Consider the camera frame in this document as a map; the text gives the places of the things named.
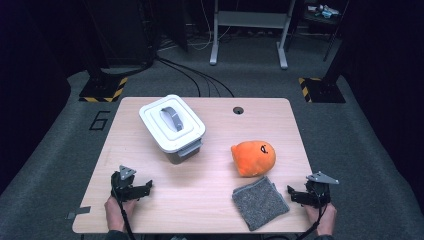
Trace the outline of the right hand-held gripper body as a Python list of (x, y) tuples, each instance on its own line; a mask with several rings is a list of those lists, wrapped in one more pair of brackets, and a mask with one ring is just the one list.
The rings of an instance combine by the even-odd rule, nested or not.
[(320, 208), (331, 202), (330, 185), (339, 184), (334, 179), (321, 171), (307, 176), (305, 187), (308, 193), (307, 205)]

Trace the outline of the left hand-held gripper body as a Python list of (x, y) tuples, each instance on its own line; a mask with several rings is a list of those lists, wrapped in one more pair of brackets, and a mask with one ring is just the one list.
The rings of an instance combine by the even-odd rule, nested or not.
[(119, 166), (111, 176), (111, 195), (120, 202), (137, 199), (133, 189), (136, 171), (124, 165)]

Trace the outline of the grey towel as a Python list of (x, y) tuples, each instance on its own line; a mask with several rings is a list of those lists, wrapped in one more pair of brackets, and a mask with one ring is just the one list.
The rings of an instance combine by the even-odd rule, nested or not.
[(258, 230), (290, 211), (287, 202), (267, 176), (234, 189), (232, 200), (250, 231)]

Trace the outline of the grey storage box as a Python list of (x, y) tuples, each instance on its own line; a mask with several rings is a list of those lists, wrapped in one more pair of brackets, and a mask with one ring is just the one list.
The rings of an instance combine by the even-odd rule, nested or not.
[(193, 143), (184, 146), (182, 149), (179, 149), (176, 152), (167, 153), (166, 156), (172, 164), (181, 164), (188, 158), (197, 154), (200, 151), (201, 146), (202, 141), (198, 139), (195, 140)]

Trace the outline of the orange plush toy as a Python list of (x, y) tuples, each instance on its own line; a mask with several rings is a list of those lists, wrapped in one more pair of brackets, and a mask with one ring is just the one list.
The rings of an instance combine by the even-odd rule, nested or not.
[(242, 177), (256, 177), (271, 170), (276, 152), (266, 141), (244, 141), (231, 147), (232, 158)]

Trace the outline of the white lidded storage box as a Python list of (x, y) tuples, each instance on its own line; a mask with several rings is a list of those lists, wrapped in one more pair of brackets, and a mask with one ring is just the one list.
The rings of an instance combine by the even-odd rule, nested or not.
[(144, 105), (139, 116), (165, 153), (176, 153), (200, 140), (205, 124), (187, 103), (171, 94)]

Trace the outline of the person's left hand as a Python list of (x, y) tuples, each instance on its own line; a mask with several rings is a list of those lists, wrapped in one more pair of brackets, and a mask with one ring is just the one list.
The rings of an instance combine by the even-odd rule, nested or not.
[[(130, 219), (131, 216), (133, 215), (133, 211), (136, 206), (136, 203), (137, 203), (136, 200), (129, 200), (122, 204), (128, 219)], [(121, 208), (117, 200), (114, 197), (110, 196), (106, 200), (104, 204), (104, 208), (106, 211), (106, 221), (107, 221), (108, 229), (125, 232), (126, 231), (125, 220), (124, 220), (124, 217), (122, 216)]]

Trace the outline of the person's right hand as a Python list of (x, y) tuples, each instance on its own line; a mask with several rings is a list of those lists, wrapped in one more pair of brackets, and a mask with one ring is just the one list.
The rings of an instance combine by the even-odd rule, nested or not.
[(315, 232), (317, 236), (332, 236), (335, 229), (337, 209), (332, 203), (328, 203), (322, 212), (318, 209), (305, 205), (304, 209), (308, 216), (309, 222), (314, 224), (319, 221)]

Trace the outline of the grey tape piece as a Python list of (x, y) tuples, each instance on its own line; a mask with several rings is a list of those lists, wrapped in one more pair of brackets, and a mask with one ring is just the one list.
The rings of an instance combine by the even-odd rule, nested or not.
[(73, 220), (77, 215), (87, 214), (91, 210), (90, 206), (80, 207), (67, 213), (66, 219)]

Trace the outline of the black base with striped edge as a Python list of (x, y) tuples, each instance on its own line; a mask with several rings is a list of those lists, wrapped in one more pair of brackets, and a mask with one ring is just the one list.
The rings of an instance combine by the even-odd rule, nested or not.
[(320, 78), (298, 79), (303, 97), (308, 103), (345, 103), (338, 86)]
[(128, 80), (125, 74), (89, 71), (89, 79), (79, 94), (84, 102), (115, 102), (123, 92)]

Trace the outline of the black cabinet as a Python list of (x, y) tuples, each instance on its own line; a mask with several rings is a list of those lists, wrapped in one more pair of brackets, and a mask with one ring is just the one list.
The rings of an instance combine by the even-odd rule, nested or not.
[(148, 0), (84, 0), (109, 66), (149, 68), (153, 62)]

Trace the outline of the dark shelf with small items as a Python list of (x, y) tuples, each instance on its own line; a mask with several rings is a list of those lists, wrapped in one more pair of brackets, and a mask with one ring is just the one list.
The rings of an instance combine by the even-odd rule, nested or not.
[(317, 0), (316, 3), (307, 3), (303, 8), (301, 18), (306, 22), (330, 29), (328, 48), (323, 60), (326, 61), (340, 29), (342, 20), (349, 6), (350, 0)]

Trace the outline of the white metal stand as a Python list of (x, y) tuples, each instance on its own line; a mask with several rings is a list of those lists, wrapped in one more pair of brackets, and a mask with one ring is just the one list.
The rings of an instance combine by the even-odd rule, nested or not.
[(218, 61), (218, 28), (220, 26), (268, 28), (282, 30), (280, 41), (276, 43), (276, 47), (280, 68), (287, 70), (288, 62), (285, 55), (284, 46), (288, 35), (295, 3), (296, 0), (289, 0), (289, 7), (286, 13), (263, 13), (223, 11), (219, 9), (219, 0), (214, 0), (213, 44), (209, 64), (214, 66)]

